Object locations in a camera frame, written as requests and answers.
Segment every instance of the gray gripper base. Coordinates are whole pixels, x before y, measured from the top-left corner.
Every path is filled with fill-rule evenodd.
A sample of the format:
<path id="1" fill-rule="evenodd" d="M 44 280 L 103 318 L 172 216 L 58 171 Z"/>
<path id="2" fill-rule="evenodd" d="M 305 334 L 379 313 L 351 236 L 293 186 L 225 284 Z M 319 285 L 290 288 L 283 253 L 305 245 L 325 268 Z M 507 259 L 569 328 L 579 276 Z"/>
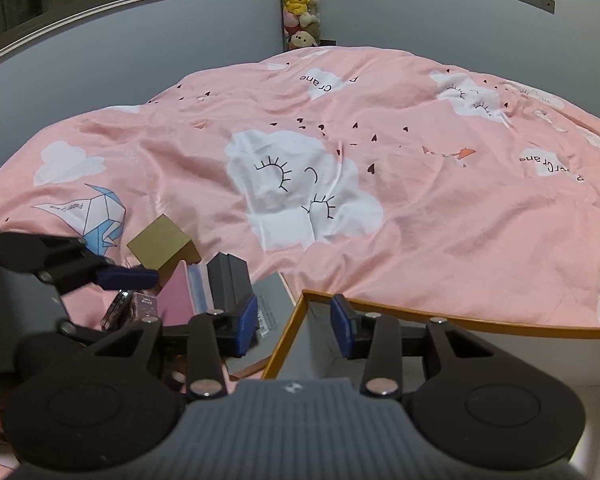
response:
<path id="1" fill-rule="evenodd" d="M 126 465 L 69 474 L 25 464 L 10 476 L 71 478 L 582 480 L 566 460 L 525 472 L 460 463 L 425 441 L 400 404 L 362 397 L 348 379 L 242 381 L 229 397 L 190 404 L 167 439 Z"/>

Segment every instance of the gray book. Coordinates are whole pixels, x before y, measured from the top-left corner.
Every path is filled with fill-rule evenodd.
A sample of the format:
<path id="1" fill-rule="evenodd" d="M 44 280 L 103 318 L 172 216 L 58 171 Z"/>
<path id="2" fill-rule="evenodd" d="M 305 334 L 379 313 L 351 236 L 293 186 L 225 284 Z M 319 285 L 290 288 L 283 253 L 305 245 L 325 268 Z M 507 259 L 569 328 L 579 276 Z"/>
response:
<path id="1" fill-rule="evenodd" d="M 230 357 L 225 361 L 232 380 L 247 377 L 267 365 L 296 307 L 293 295 L 279 272 L 255 282 L 253 293 L 258 298 L 258 341 L 243 357 Z"/>

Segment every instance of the cardboard box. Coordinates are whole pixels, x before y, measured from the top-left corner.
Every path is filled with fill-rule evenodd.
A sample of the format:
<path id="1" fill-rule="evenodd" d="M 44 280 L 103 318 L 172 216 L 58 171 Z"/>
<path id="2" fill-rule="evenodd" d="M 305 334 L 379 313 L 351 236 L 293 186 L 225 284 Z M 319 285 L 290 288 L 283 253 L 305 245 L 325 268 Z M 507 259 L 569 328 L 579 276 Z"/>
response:
<path id="1" fill-rule="evenodd" d="M 193 240 L 167 215 L 158 216 L 126 246 L 145 268 L 158 271 L 161 286 L 169 281 L 180 260 L 200 263 Z"/>
<path id="2" fill-rule="evenodd" d="M 331 330 L 331 296 L 304 291 L 286 324 L 263 379 L 316 380 L 348 377 L 360 387 L 365 360 L 347 361 Z M 417 325 L 439 314 L 398 309 L 388 305 L 349 300 L 359 312 L 380 312 Z M 445 316 L 516 357 L 570 386 L 582 400 L 586 428 L 571 463 L 586 478 L 600 480 L 600 328 L 532 326 L 483 322 Z M 424 382 L 421 359 L 402 359 L 405 391 Z"/>

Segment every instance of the plush toy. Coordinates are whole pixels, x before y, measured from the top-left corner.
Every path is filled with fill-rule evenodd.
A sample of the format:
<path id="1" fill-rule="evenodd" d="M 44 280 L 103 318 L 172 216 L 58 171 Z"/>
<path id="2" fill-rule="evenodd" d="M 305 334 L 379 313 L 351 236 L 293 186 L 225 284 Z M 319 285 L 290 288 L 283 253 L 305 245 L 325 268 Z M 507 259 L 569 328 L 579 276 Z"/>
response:
<path id="1" fill-rule="evenodd" d="M 302 28 L 307 28 L 312 23 L 320 23 L 320 15 L 306 12 L 300 15 L 300 19 L 298 21 Z"/>
<path id="2" fill-rule="evenodd" d="M 300 32 L 302 30 L 302 27 L 300 27 L 300 25 L 296 25 L 295 27 L 285 27 L 285 33 L 287 35 L 287 41 L 288 38 L 290 38 L 291 36 L 293 36 L 296 32 Z"/>
<path id="3" fill-rule="evenodd" d="M 282 9 L 282 21 L 286 28 L 297 27 L 300 24 L 298 17 L 286 9 Z"/>
<path id="4" fill-rule="evenodd" d="M 301 16 L 302 14 L 308 12 L 308 8 L 306 6 L 308 2 L 309 0 L 287 0 L 285 7 L 286 10 L 292 14 Z"/>
<path id="5" fill-rule="evenodd" d="M 309 34 L 311 34 L 317 41 L 320 38 L 320 22 L 310 23 L 304 28 Z"/>
<path id="6" fill-rule="evenodd" d="M 302 48 L 305 46 L 318 46 L 314 37 L 305 30 L 296 32 L 289 41 L 289 48 Z"/>

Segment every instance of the cartoon eyelash print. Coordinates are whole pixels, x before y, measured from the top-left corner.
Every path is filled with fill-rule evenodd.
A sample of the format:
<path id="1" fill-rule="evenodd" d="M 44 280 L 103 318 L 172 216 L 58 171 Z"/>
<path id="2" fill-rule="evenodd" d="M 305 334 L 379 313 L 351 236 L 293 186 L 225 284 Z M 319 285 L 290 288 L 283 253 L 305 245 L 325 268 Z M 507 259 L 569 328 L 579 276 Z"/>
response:
<path id="1" fill-rule="evenodd" d="M 308 168 L 306 168 L 306 170 L 304 170 L 303 173 L 306 173 L 308 170 L 311 170 L 314 172 L 314 177 L 315 177 L 315 182 L 314 184 L 318 184 L 318 172 L 314 170 L 314 168 L 312 168 L 311 166 L 309 166 Z"/>
<path id="2" fill-rule="evenodd" d="M 280 157 L 278 157 L 276 160 L 271 160 L 271 156 L 269 155 L 267 158 L 269 159 L 268 162 L 264 162 L 263 160 L 261 160 L 260 163 L 262 164 L 262 166 L 258 167 L 256 164 L 254 164 L 254 167 L 257 171 L 263 170 L 264 168 L 268 168 L 269 166 L 275 166 L 276 168 L 278 168 L 282 172 L 282 181 L 280 181 L 280 185 L 278 187 L 280 189 L 284 189 L 285 192 L 288 193 L 289 190 L 285 187 L 285 182 L 289 182 L 291 179 L 285 178 L 285 176 L 288 173 L 291 173 L 291 170 L 285 170 L 286 162 L 282 165 L 278 164 Z"/>
<path id="3" fill-rule="evenodd" d="M 333 198 L 335 198 L 335 195 L 330 196 L 329 198 L 327 198 L 327 196 L 325 195 L 322 197 L 322 200 L 318 200 L 318 196 L 314 195 L 314 199 L 311 200 L 311 203 L 309 204 L 308 208 L 304 207 L 304 206 L 301 206 L 301 207 L 308 213 L 311 210 L 311 204 L 325 204 L 327 206 L 327 218 L 333 219 L 333 216 L 331 216 L 331 210 L 336 209 L 336 206 L 329 204 L 329 200 L 331 200 Z"/>
<path id="4" fill-rule="evenodd" d="M 451 83 L 448 87 L 446 87 L 447 90 L 457 90 L 460 92 L 460 98 L 464 99 L 464 96 L 466 95 L 465 92 L 463 92 L 461 89 L 459 89 L 454 83 Z"/>
<path id="5" fill-rule="evenodd" d="M 543 103 L 547 103 L 548 105 L 551 104 L 551 100 L 547 99 L 546 97 L 542 97 L 541 95 L 538 95 L 536 92 L 534 94 L 531 94 L 527 89 L 520 89 L 520 93 L 528 95 L 529 97 L 535 97 L 536 99 L 542 101 Z"/>
<path id="6" fill-rule="evenodd" d="M 487 112 L 488 116 L 491 116 L 491 113 L 489 112 L 489 107 L 485 106 L 484 101 L 480 101 L 480 102 L 476 103 L 474 105 L 474 108 L 482 108 L 485 112 Z"/>

